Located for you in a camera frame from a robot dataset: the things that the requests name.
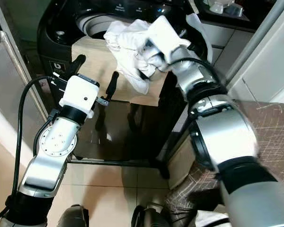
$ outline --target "tile floor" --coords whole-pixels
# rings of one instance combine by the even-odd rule
[[[0,145],[0,156],[6,152]],[[10,183],[4,186],[8,194]],[[48,227],[55,227],[73,204],[89,210],[89,226],[129,227],[136,205],[162,203],[167,192],[168,182],[156,169],[69,164],[49,212]]]

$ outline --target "wooden surface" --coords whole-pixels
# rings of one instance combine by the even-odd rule
[[[88,36],[81,38],[71,47],[71,57],[73,60],[79,54],[86,55],[86,61],[81,66],[79,73],[99,82],[100,91],[98,96],[105,97],[105,91],[117,66],[114,56],[106,47],[105,40],[92,39]],[[135,91],[127,79],[120,74],[113,100],[158,106],[159,95],[166,75],[167,73],[157,70],[151,77],[148,93],[143,95]]]

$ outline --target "wall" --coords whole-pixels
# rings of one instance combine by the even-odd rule
[[[21,39],[37,41],[38,24],[49,3],[50,0],[6,0]]]

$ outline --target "white towel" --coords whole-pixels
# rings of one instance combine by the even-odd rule
[[[137,69],[147,77],[150,77],[156,69],[154,65],[148,64],[138,51],[146,43],[149,26],[147,22],[139,19],[129,26],[121,21],[114,21],[104,34],[107,46],[117,60],[116,70],[142,94],[147,94],[149,82],[141,79]]]
[[[227,214],[221,214],[212,211],[198,210],[197,216],[195,218],[195,226],[203,227],[213,223],[215,221],[228,218]],[[230,223],[223,223],[218,225],[219,227],[231,227]]]

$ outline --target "black appliance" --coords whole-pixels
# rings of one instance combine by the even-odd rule
[[[39,24],[38,53],[47,75],[54,71],[63,75],[74,60],[71,59],[71,45],[86,35],[82,31],[91,19],[95,21],[94,25],[98,25],[101,18],[103,22],[108,17],[126,22],[135,19],[153,22],[160,15],[165,15],[176,32],[194,41],[190,48],[201,58],[206,58],[207,49],[202,35],[186,23],[186,14],[189,13],[191,8],[183,0],[53,0]],[[101,28],[88,35],[103,39],[104,33],[105,28]],[[50,88],[56,107],[59,107],[62,92],[51,84]],[[176,78],[169,73],[158,107],[126,102],[111,102],[107,108],[96,106],[94,118],[84,125],[79,134],[79,143],[74,151],[78,160],[75,161],[161,166],[166,160],[158,162],[156,156],[185,105],[176,88]]]

